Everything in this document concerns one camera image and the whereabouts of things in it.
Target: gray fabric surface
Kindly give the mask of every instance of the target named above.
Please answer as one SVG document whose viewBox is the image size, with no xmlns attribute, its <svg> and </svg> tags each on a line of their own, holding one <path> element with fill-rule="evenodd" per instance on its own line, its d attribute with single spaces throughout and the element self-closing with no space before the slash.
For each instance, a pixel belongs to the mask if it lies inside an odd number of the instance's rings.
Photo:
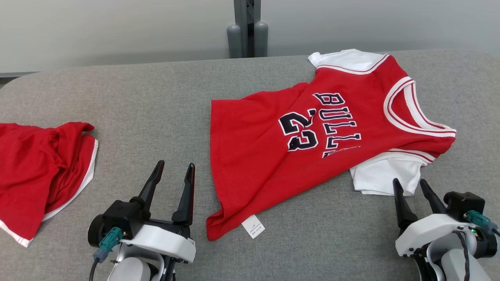
<svg viewBox="0 0 500 281">
<path fill-rule="evenodd" d="M 416 80 L 427 117 L 458 131 L 422 177 L 440 197 L 453 190 L 486 198 L 485 214 L 500 223 L 500 59 L 455 50 L 392 54 Z M 361 195 L 348 173 L 259 213 L 266 230 L 255 240 L 241 226 L 207 240 L 205 220 L 220 207 L 209 161 L 210 100 L 313 77 L 306 56 L 290 56 L 84 67 L 12 81 L 0 90 L 0 122 L 89 122 L 99 150 L 93 181 L 42 224 L 28 248 L 0 231 L 0 280 L 87 280 L 95 250 L 87 243 L 89 223 L 114 200 L 137 195 L 161 159 L 166 166 L 151 206 L 157 219 L 170 219 L 186 168 L 196 165 L 197 253 L 193 264 L 176 267 L 179 281 L 420 280 L 415 263 L 396 253 L 393 197 Z M 421 192 L 408 202 L 420 218 L 431 214 Z M 499 280 L 498 257 L 479 263 Z M 94 280 L 106 280 L 111 268 L 100 264 Z"/>
</svg>

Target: clothing tag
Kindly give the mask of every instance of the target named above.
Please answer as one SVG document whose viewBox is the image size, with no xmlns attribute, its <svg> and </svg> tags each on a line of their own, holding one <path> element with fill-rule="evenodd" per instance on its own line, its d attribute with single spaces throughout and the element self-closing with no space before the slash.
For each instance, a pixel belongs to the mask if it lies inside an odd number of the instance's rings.
<svg viewBox="0 0 500 281">
<path fill-rule="evenodd" d="M 245 219 L 241 225 L 245 228 L 246 232 L 250 234 L 250 237 L 254 239 L 261 232 L 265 230 L 264 225 L 259 221 L 259 219 L 253 214 L 249 218 Z"/>
</svg>

